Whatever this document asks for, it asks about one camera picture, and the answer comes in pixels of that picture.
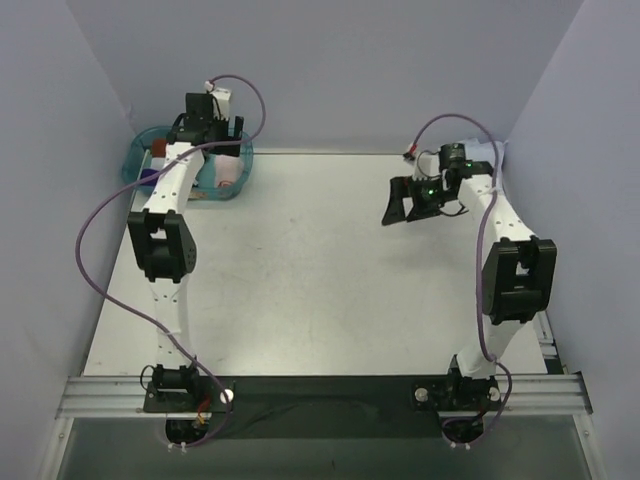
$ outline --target plastic basket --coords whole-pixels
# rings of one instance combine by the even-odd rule
[[[141,132],[131,142],[129,153],[122,166],[121,175],[125,183],[132,183],[138,180],[143,169],[151,165],[151,156],[146,155],[147,150],[156,138],[164,138],[169,133],[171,127],[152,127]],[[251,168],[253,167],[253,145],[251,142],[240,146],[240,158],[244,163],[244,169],[240,178],[227,187],[216,188],[215,185],[215,155],[209,155],[204,166],[196,176],[198,186],[191,188],[189,200],[229,200],[240,193],[242,187],[249,179]],[[150,195],[153,191],[152,185],[140,185],[138,190]]]

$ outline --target white tabletop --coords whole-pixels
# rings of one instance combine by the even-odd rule
[[[476,232],[466,216],[382,227],[389,179],[408,174],[395,156],[258,155],[237,198],[190,202],[199,359],[221,375],[445,373],[476,336]],[[109,293],[153,314],[126,232]],[[156,339],[105,302],[84,373],[138,375]],[[546,372],[531,324],[503,359]]]

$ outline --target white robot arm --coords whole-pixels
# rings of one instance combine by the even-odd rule
[[[192,144],[186,142],[167,145],[165,166],[192,147]],[[168,212],[182,215],[189,199],[191,186],[204,165],[204,161],[204,155],[200,150],[181,160],[160,178],[151,197],[144,205],[143,211],[157,215],[166,215]],[[151,238],[167,240],[167,232],[159,229],[156,233],[151,234]],[[185,252],[186,257],[187,260],[192,258],[195,264],[195,244],[190,248],[193,250]],[[153,280],[150,279],[149,285],[153,294],[155,318],[171,331],[171,334],[185,350],[193,353],[189,338],[187,311],[189,277],[190,273],[186,273],[177,282],[175,278],[156,277]],[[157,363],[171,369],[177,369],[190,363],[176,350],[173,343],[161,330],[158,330]]]
[[[494,194],[492,166],[467,159],[463,144],[443,145],[438,159],[438,175],[391,179],[383,225],[438,216],[447,202],[458,201],[478,230]],[[557,252],[551,240],[538,239],[526,227],[501,191],[495,194],[497,201],[482,239],[481,288],[486,350],[499,359],[518,330],[546,309]],[[406,197],[413,200],[408,215],[402,201]],[[485,358],[477,335],[455,360],[463,377],[486,379],[496,373],[495,363]]]
[[[216,92],[186,95],[186,112],[178,117],[167,135],[165,167],[193,150],[193,147],[203,144],[222,142],[222,145],[213,148],[212,153],[233,157],[240,155],[239,141],[244,120],[235,117],[233,131],[230,131],[228,102],[225,104],[225,115],[215,98]],[[195,150],[179,160],[158,178],[142,211],[131,212],[127,220],[136,263],[149,280],[155,318],[193,357],[195,355],[189,338],[187,285],[196,265],[197,250],[183,213],[208,153],[209,150]],[[191,363],[176,349],[167,333],[158,329],[157,366],[154,367],[151,387],[157,392],[162,389],[182,390],[193,398],[198,397],[202,393],[196,392],[201,382],[197,369]]]

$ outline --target purple cable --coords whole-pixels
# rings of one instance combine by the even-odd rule
[[[173,160],[169,165],[164,167],[159,172],[156,172],[153,175],[149,175],[148,177],[140,178],[139,180],[136,180],[135,182],[130,183],[129,185],[125,185],[120,190],[118,190],[117,192],[113,193],[112,195],[110,195],[105,200],[103,200],[102,203],[100,203],[100,205],[98,205],[96,207],[96,209],[89,214],[89,217],[85,220],[84,224],[80,228],[80,231],[78,232],[78,236],[76,238],[76,246],[75,246],[76,264],[78,265],[78,270],[80,270],[80,274],[82,275],[82,277],[85,279],[85,281],[89,284],[89,286],[92,289],[94,289],[96,292],[98,292],[105,300],[110,301],[111,303],[119,306],[120,308],[126,310],[127,312],[130,312],[130,313],[133,313],[134,315],[137,315],[138,317],[142,318],[143,320],[146,320],[147,322],[151,323],[152,325],[154,325],[158,329],[162,330],[162,332],[164,332],[167,335],[169,340],[171,340],[171,343],[173,343],[175,345],[175,347],[178,349],[178,351],[180,353],[182,353],[182,355],[184,355],[184,357],[187,358],[190,362],[193,362],[193,364],[196,365],[200,370],[202,370],[209,378],[211,378],[211,380],[213,381],[215,386],[218,389],[220,389],[220,391],[222,392],[222,395],[223,395],[223,397],[225,399],[225,408],[226,408],[225,416],[224,416],[223,421],[218,426],[216,426],[216,428],[214,428],[213,430],[207,432],[207,434],[204,437],[202,437],[200,440],[197,440],[197,441],[195,441],[193,443],[190,443],[189,445],[187,445],[187,447],[196,447],[198,445],[202,445],[207,440],[210,440],[213,437],[215,437],[216,435],[218,435],[227,426],[227,424],[229,423],[229,419],[231,417],[231,402],[229,400],[227,392],[225,391],[224,385],[218,379],[218,377],[216,377],[213,374],[213,372],[211,372],[211,370],[209,370],[202,363],[200,363],[200,361],[195,356],[193,356],[189,352],[187,352],[184,349],[184,347],[182,347],[182,345],[180,345],[180,343],[172,335],[171,331],[167,327],[165,327],[161,322],[159,322],[155,318],[147,315],[146,313],[141,312],[140,310],[138,310],[138,309],[136,309],[136,308],[134,308],[134,307],[132,307],[130,305],[127,305],[124,302],[121,302],[117,298],[109,295],[109,293],[107,293],[106,290],[104,290],[102,287],[100,287],[100,285],[98,285],[89,276],[89,274],[87,273],[87,270],[86,270],[86,268],[84,266],[84,263],[82,262],[82,256],[80,254],[80,248],[82,246],[82,239],[84,238],[84,235],[85,235],[87,229],[89,228],[89,225],[91,225],[91,222],[102,211],[102,209],[104,209],[104,207],[106,207],[109,203],[111,203],[118,196],[120,196],[123,193],[125,193],[125,192],[127,192],[127,191],[129,191],[129,190],[131,190],[131,189],[133,189],[135,187],[137,187],[138,185],[141,185],[143,183],[147,183],[150,180],[155,180],[156,178],[160,177],[161,175],[164,175],[169,170],[171,170],[174,166],[176,166],[178,162],[180,162],[181,160],[183,160],[184,158],[188,157],[189,155],[191,155],[194,152],[197,152],[199,150],[203,150],[203,149],[206,149],[206,148],[214,148],[214,147],[229,146],[229,145],[241,145],[243,143],[248,143],[248,142],[251,142],[254,138],[256,138],[260,134],[260,132],[262,132],[262,129],[264,128],[265,121],[267,119],[267,107],[266,107],[266,105],[264,103],[264,99],[262,98],[262,94],[260,93],[260,91],[256,88],[256,86],[253,83],[251,83],[249,80],[247,80],[246,78],[241,77],[239,75],[218,75],[218,76],[212,78],[211,80],[209,80],[209,82],[211,82],[212,84],[215,84],[215,82],[217,80],[221,80],[221,79],[224,79],[224,78],[233,78],[233,79],[236,79],[236,80],[240,80],[241,82],[243,82],[246,85],[248,85],[255,92],[255,94],[257,95],[258,100],[260,101],[260,108],[262,110],[262,119],[260,120],[260,125],[258,126],[257,130],[255,131],[255,133],[253,135],[251,135],[250,137],[243,138],[241,140],[228,140],[228,141],[220,141],[220,142],[209,142],[209,143],[203,143],[202,145],[197,145],[197,146],[187,150],[186,152],[181,153],[180,155],[178,155],[175,160]]]
[[[489,130],[487,130],[480,122],[466,115],[462,115],[460,113],[443,113],[442,115],[433,117],[420,129],[420,131],[416,135],[415,140],[413,141],[413,145],[417,146],[418,142],[420,141],[420,137],[422,136],[424,131],[427,128],[429,128],[432,124],[434,124],[435,122],[443,118],[461,118],[462,120],[466,120],[467,122],[474,124],[476,127],[478,127],[482,131],[482,133],[484,133],[487,136],[487,138],[491,142],[491,146],[493,147],[493,153],[495,155],[495,165],[493,170],[493,176],[491,177],[491,188],[493,190],[491,192],[491,201],[489,202],[489,205],[487,206],[487,209],[485,210],[484,215],[480,220],[480,226],[478,228],[478,238],[476,240],[476,321],[478,324],[478,340],[480,342],[480,350],[482,350],[482,355],[484,356],[485,359],[487,359],[487,361],[494,363],[497,367],[500,367],[504,371],[505,375],[507,376],[507,391],[504,394],[504,399],[502,400],[502,404],[498,408],[496,415],[493,417],[489,425],[487,425],[482,435],[480,435],[478,438],[468,443],[468,445],[471,446],[476,444],[478,441],[484,438],[485,435],[487,435],[487,433],[489,433],[495,428],[498,420],[500,420],[500,417],[504,412],[504,409],[507,405],[507,401],[511,396],[511,391],[513,390],[513,378],[511,377],[511,372],[509,371],[509,369],[507,369],[507,367],[505,367],[502,363],[500,363],[500,361],[498,361],[498,358],[493,353],[489,352],[489,349],[487,348],[487,342],[484,338],[484,321],[482,317],[482,256],[483,256],[482,247],[484,242],[484,233],[485,233],[485,230],[487,229],[487,223],[489,222],[489,215],[491,214],[493,207],[495,207],[496,202],[498,201],[498,192],[496,192],[496,185],[498,182],[498,172],[500,171],[500,167],[501,167],[500,153],[498,152],[498,146],[496,145],[496,142],[493,139],[493,136],[491,135],[491,133],[489,133]],[[456,420],[458,419],[456,418],[447,419],[444,422],[442,422],[442,426],[444,427]]]

